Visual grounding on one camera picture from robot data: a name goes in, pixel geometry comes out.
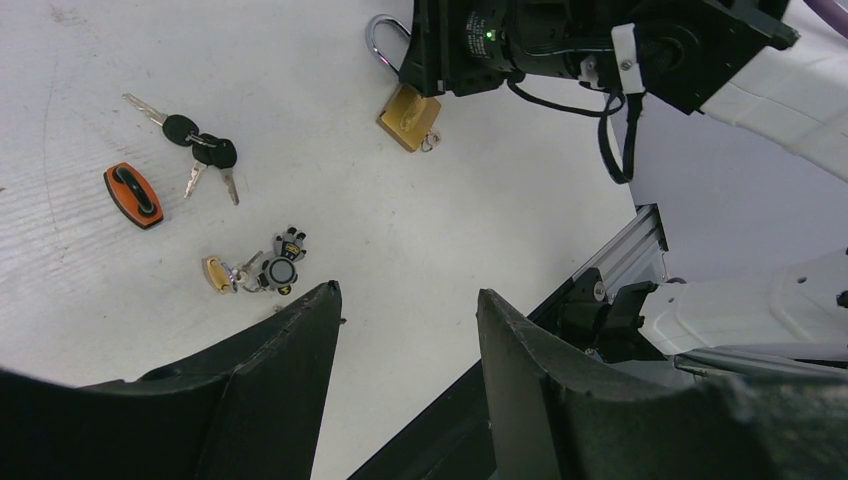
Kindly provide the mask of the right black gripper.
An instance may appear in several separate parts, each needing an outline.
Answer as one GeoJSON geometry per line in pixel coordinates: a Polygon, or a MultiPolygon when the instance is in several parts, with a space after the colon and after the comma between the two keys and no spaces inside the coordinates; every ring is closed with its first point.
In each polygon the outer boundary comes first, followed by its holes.
{"type": "Polygon", "coordinates": [[[498,89],[507,58],[506,1],[415,1],[411,40],[399,80],[425,97],[498,89]]]}

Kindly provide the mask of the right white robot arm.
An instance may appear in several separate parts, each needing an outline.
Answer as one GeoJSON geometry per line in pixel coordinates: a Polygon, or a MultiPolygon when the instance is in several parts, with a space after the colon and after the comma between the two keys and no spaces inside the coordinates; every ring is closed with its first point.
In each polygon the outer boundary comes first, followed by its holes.
{"type": "MultiPolygon", "coordinates": [[[[847,12],[836,1],[418,1],[399,71],[426,97],[531,76],[606,95],[594,112],[619,184],[637,160],[683,167],[725,158],[743,185],[743,137],[847,177],[847,12]]],[[[544,330],[608,363],[809,372],[847,365],[847,253],[763,274],[600,292],[598,268],[534,314],[544,330]]]]}

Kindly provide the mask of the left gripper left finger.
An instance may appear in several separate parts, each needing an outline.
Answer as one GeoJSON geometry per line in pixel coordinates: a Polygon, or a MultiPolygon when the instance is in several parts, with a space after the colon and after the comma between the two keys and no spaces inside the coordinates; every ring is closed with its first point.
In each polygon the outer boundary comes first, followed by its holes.
{"type": "Polygon", "coordinates": [[[342,320],[335,281],[133,382],[1,375],[5,479],[307,479],[342,320]]]}

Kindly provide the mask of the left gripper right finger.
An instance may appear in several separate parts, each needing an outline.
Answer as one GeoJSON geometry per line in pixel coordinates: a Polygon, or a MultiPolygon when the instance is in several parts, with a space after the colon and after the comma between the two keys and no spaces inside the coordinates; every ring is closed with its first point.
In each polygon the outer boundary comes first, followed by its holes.
{"type": "Polygon", "coordinates": [[[843,479],[847,384],[730,376],[669,389],[598,362],[478,296],[502,479],[843,479]]]}

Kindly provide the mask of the large brass padlock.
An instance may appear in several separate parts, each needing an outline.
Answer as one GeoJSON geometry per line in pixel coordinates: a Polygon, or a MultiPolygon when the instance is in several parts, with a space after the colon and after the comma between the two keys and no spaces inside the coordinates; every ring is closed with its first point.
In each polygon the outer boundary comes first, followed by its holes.
{"type": "MultiPolygon", "coordinates": [[[[399,68],[377,44],[376,30],[380,26],[393,27],[408,41],[411,40],[411,32],[388,14],[373,16],[365,29],[365,42],[373,56],[398,76],[399,68]]],[[[406,151],[429,153],[442,140],[441,134],[433,128],[440,110],[441,104],[435,98],[424,97],[412,86],[399,83],[377,116],[376,123],[406,151]]]]}

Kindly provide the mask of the small padlock keys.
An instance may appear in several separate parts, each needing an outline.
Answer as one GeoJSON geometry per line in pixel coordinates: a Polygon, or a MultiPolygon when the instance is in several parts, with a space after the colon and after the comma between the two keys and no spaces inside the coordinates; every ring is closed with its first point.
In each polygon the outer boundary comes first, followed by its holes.
{"type": "Polygon", "coordinates": [[[249,293],[273,291],[282,296],[289,295],[299,278],[297,263],[307,254],[305,239],[306,233],[294,226],[278,233],[272,240],[270,251],[259,251],[233,269],[238,287],[249,293]]]}

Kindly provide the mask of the small brass padlock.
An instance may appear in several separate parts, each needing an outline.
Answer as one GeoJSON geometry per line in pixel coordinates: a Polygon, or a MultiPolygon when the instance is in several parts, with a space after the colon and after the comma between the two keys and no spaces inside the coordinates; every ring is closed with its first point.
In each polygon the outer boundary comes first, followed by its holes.
{"type": "Polygon", "coordinates": [[[219,294],[230,294],[235,291],[232,272],[219,257],[208,256],[201,261],[204,277],[209,285],[219,294]]]}

